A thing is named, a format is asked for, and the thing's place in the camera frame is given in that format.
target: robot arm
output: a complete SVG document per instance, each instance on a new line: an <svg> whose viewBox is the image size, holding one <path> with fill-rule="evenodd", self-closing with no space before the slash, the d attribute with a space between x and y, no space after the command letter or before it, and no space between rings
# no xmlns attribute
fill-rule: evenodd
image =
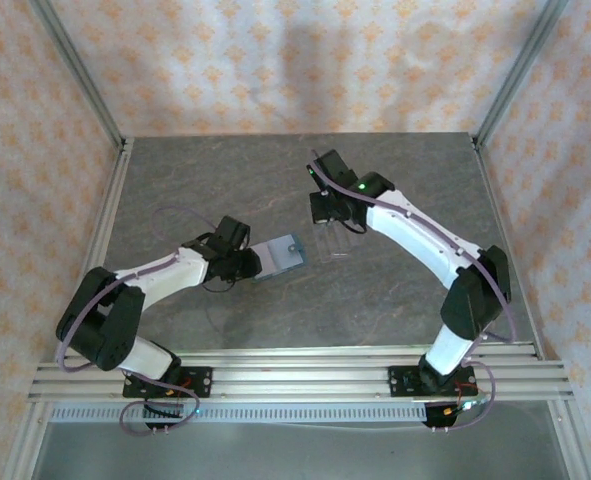
<svg viewBox="0 0 591 480"><path fill-rule="evenodd" d="M60 320L57 338L64 341L80 312L107 285L127 279L90 310L70 346L102 370L121 368L174 383L179 359L137 336L141 314L163 298L215 277L235 282L259 274L259 256L242 247L249 233L248 225L224 217L214 233L201 235L174 254L146 265L116 272L94 268L82 280Z"/></svg>
<svg viewBox="0 0 591 480"><path fill-rule="evenodd" d="M428 267L448 290L441 309L442 326L435 342L420 361L420 377L432 390L449 381L473 342L501 312L487 280L473 262L493 276L510 301L508 260L496 246L482 250L462 240L411 204L381 175L371 172L358 178L331 150L308 166L320 191L310 194L315 223L351 221L364 230L386 235ZM356 199L329 186L353 192Z"/></svg>

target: black bracket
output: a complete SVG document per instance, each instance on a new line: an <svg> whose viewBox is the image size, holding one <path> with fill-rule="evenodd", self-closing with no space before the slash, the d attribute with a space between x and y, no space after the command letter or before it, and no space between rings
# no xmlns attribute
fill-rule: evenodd
<svg viewBox="0 0 591 480"><path fill-rule="evenodd" d="M209 398L211 396L211 387L213 385L213 369L211 367L179 367L176 378L174 380L176 385L192 390L199 398ZM143 398L146 400L153 398L168 400L189 396L181 391L151 385L132 375L124 379L122 395L124 398Z"/></svg>
<svg viewBox="0 0 591 480"><path fill-rule="evenodd" d="M477 395L475 371L473 367L460 367L447 383L438 390L431 389L420 379L418 366L388 367L388 386L391 397L457 397L460 392L457 384L462 386L462 397Z"/></svg>

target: transparent plastic object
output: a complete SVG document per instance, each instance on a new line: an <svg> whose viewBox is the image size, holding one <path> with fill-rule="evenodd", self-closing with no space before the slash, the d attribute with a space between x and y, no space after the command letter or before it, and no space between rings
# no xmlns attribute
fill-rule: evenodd
<svg viewBox="0 0 591 480"><path fill-rule="evenodd" d="M364 243L364 237L349 232L339 222L313 225L313 238L322 263L348 258L355 248Z"/></svg>

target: orange patterned wall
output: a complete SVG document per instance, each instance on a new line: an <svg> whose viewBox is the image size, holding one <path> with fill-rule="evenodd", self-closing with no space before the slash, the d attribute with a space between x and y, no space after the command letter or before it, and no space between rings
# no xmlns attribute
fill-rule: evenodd
<svg viewBox="0 0 591 480"><path fill-rule="evenodd" d="M591 436L591 0L569 2L485 158Z"/></svg>
<svg viewBox="0 0 591 480"><path fill-rule="evenodd" d="M114 158L29 3L0 0L0 476Z"/></svg>
<svg viewBox="0 0 591 480"><path fill-rule="evenodd" d="M127 136L479 127L544 0L55 0Z"/></svg>

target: gray stone surface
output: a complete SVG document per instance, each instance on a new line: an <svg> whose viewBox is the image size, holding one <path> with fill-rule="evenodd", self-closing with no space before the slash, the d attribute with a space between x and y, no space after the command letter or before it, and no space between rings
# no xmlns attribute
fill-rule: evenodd
<svg viewBox="0 0 591 480"><path fill-rule="evenodd" d="M310 219L315 190L310 149L338 150L358 175L377 171L449 230L482 247L501 244L479 166L463 133L142 138L135 141L106 266L130 268L209 230L185 213L156 220L160 206L198 210L213 223L231 215L251 226L251 244L299 236L306 266L225 294L179 292L144 313L140 335L174 350L427 344L437 334L446 291L421 263L370 232L330 251ZM532 332L513 282L519 338ZM493 327L508 334L502 315Z"/></svg>

